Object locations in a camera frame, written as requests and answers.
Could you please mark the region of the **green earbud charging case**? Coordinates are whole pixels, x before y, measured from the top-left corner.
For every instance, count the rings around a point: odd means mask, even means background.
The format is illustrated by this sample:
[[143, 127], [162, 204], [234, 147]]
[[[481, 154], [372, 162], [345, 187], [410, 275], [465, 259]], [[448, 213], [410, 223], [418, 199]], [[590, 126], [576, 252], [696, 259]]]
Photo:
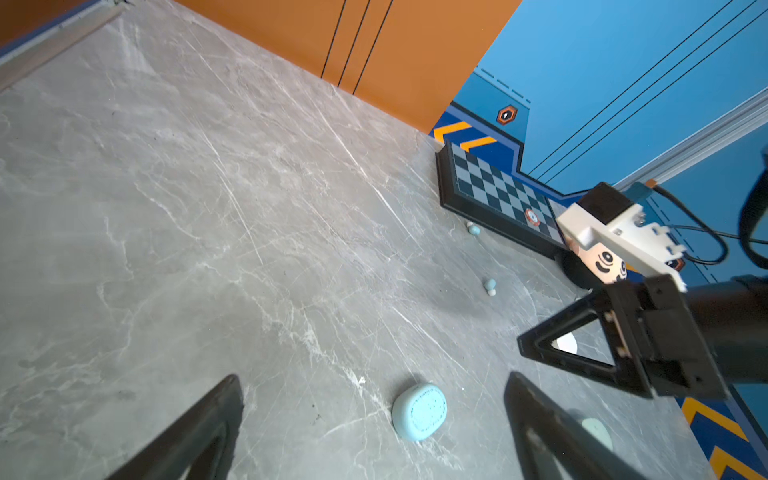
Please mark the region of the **green earbud charging case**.
[[609, 451], [614, 451], [614, 444], [611, 435], [605, 424], [597, 418], [584, 418], [580, 421], [581, 426], [604, 445]]

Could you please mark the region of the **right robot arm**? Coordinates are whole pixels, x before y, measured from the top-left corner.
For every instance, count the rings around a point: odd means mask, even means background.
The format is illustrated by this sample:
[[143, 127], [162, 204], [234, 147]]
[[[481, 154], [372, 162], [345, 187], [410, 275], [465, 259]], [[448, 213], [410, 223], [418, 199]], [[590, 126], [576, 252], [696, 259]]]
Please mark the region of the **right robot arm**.
[[[642, 207], [600, 183], [557, 219], [581, 250], [603, 245], [643, 277], [595, 288], [518, 338], [522, 356], [631, 394], [722, 400], [731, 383], [767, 380], [767, 280], [746, 275], [688, 288], [670, 261], [685, 253]], [[596, 321], [613, 361], [558, 350]]]

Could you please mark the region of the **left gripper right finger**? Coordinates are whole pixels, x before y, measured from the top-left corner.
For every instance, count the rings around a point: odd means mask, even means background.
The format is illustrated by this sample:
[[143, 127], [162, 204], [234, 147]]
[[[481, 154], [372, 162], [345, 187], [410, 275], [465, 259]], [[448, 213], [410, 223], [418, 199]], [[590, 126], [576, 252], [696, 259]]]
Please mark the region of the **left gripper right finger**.
[[510, 373], [504, 404], [523, 478], [643, 477], [522, 373]]

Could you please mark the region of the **white earbud charging case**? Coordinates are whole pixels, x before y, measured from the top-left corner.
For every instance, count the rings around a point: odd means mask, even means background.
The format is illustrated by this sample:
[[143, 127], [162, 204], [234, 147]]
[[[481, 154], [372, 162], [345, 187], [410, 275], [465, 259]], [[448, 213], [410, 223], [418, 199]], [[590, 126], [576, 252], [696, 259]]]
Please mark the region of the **white earbud charging case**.
[[552, 345], [566, 353], [576, 355], [578, 353], [578, 342], [573, 333], [566, 333], [552, 342]]

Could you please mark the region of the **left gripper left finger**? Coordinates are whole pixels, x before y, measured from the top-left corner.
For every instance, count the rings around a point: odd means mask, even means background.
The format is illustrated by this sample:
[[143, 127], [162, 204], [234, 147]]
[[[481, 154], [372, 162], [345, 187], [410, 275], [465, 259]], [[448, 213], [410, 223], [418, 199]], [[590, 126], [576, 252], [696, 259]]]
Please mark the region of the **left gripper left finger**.
[[230, 374], [110, 477], [225, 479], [243, 411], [239, 378]]

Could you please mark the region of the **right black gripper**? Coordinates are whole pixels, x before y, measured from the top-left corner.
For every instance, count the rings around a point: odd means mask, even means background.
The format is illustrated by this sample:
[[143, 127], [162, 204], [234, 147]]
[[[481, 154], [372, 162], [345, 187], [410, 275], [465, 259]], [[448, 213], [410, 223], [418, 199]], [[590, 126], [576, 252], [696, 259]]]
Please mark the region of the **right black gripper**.
[[[610, 358], [589, 357], [576, 340], [602, 331]], [[520, 354], [642, 398], [723, 400], [727, 388], [676, 282], [669, 275], [609, 284], [521, 334]]]

